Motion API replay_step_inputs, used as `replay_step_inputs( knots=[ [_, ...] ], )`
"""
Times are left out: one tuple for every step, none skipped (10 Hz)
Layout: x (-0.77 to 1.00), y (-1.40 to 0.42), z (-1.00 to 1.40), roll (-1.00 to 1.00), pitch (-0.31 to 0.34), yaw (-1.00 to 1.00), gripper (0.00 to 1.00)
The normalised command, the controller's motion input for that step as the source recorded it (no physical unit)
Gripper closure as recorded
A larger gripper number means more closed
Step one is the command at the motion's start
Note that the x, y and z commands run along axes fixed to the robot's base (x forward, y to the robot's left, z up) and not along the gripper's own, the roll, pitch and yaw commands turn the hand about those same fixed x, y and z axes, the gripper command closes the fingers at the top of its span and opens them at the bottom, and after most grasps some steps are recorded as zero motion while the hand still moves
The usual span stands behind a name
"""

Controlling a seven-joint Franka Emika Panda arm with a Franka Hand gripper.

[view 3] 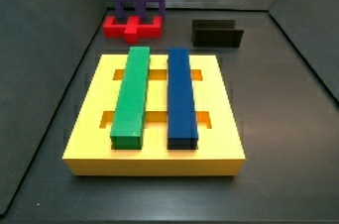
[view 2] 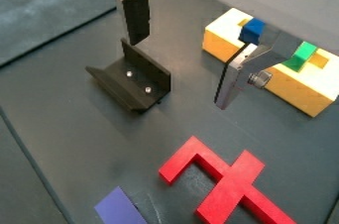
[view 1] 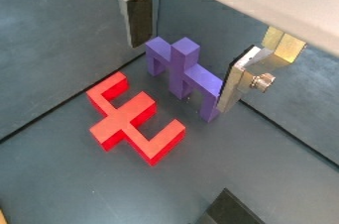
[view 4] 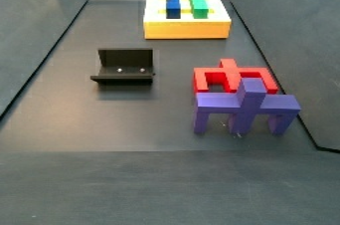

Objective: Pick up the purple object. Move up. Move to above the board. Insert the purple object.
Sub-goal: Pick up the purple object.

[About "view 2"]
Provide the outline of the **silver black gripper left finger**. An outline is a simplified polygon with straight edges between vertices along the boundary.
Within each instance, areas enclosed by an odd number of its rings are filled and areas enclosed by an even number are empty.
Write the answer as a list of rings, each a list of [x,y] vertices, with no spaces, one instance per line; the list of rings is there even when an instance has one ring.
[[[148,0],[116,0],[129,43],[134,46],[149,36]]]

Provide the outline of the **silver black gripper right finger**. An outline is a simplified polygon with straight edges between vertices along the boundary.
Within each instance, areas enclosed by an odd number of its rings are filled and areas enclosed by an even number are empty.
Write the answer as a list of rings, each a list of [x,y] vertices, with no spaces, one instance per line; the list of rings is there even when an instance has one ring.
[[[236,56],[225,64],[217,87],[214,104],[225,109],[238,94],[238,89],[246,84],[250,73],[257,73],[265,68],[285,60],[282,46],[285,32],[265,29],[261,32],[257,46],[250,50],[250,44],[236,52]]]

